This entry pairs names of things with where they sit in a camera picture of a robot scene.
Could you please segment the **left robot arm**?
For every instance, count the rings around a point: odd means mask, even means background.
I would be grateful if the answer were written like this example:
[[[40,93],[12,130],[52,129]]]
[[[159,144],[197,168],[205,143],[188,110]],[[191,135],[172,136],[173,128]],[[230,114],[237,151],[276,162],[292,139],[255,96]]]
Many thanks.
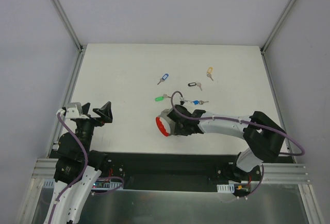
[[[58,140],[54,191],[45,223],[78,223],[93,184],[107,178],[110,164],[106,154],[91,150],[94,129],[113,121],[111,102],[89,112],[90,103],[72,102],[57,111],[66,129]]]

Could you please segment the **key with blue oval tag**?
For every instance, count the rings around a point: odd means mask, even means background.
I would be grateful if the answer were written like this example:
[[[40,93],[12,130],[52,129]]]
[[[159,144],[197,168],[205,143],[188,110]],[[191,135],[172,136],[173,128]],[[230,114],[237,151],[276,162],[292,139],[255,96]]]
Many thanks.
[[[206,103],[209,103],[209,101],[203,101],[203,100],[194,100],[194,101],[190,101],[190,100],[186,100],[185,102],[194,104],[194,105],[203,105]]]

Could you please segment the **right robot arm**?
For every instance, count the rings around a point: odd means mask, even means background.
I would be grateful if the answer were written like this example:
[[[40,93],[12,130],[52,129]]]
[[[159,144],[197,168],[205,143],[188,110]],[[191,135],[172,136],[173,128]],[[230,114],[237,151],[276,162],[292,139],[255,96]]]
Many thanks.
[[[156,117],[156,124],[164,136],[189,136],[216,133],[244,140],[248,148],[238,153],[233,165],[221,169],[223,177],[241,182],[263,162],[273,163],[278,158],[285,140],[284,130],[263,112],[251,116],[219,116],[205,110],[189,112],[175,105]]]

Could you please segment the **red handled metal key organizer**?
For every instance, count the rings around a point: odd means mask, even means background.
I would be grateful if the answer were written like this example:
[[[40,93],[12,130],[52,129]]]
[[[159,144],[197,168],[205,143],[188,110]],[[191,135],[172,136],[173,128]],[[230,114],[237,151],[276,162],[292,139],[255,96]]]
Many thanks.
[[[169,117],[171,111],[172,109],[164,109],[155,119],[160,133],[166,137],[176,135],[176,122]]]

